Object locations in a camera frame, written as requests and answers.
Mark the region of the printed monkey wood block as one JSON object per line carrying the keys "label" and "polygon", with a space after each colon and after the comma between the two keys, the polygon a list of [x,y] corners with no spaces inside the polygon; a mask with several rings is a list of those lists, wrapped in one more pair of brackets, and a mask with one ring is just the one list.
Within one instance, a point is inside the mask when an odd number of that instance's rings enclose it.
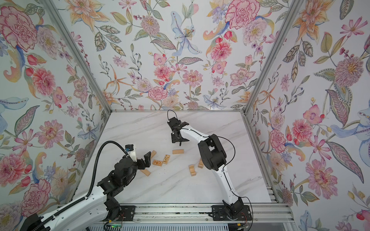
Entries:
{"label": "printed monkey wood block", "polygon": [[161,167],[163,165],[163,161],[153,160],[153,165]]}

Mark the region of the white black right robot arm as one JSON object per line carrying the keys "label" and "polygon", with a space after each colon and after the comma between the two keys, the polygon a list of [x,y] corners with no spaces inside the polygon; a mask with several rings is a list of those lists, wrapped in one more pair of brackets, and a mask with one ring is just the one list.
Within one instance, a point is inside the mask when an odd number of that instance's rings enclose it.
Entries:
{"label": "white black right robot arm", "polygon": [[224,150],[219,136],[207,135],[182,122],[176,117],[168,119],[167,124],[171,128],[172,143],[182,144],[183,142],[195,140],[198,143],[203,165],[214,174],[223,196],[224,213],[231,220],[236,220],[244,209],[242,197],[236,192],[228,174],[226,151]]}

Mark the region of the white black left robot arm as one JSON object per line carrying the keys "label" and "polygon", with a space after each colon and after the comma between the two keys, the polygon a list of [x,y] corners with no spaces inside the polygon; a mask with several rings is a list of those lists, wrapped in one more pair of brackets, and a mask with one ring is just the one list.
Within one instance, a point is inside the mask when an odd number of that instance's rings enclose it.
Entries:
{"label": "white black left robot arm", "polygon": [[133,161],[123,157],[109,175],[94,186],[87,195],[43,216],[31,215],[24,221],[21,231],[78,231],[103,220],[115,220],[125,212],[115,196],[135,178],[138,170],[150,167],[151,152],[144,159]]}

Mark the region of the printed small wood block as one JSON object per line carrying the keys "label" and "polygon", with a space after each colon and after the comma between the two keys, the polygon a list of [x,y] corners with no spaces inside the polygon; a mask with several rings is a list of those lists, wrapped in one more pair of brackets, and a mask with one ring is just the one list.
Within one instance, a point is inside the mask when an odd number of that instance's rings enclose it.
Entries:
{"label": "printed small wood block", "polygon": [[164,163],[164,164],[168,164],[170,157],[171,157],[170,155],[166,155],[166,156],[164,157],[163,163]]}

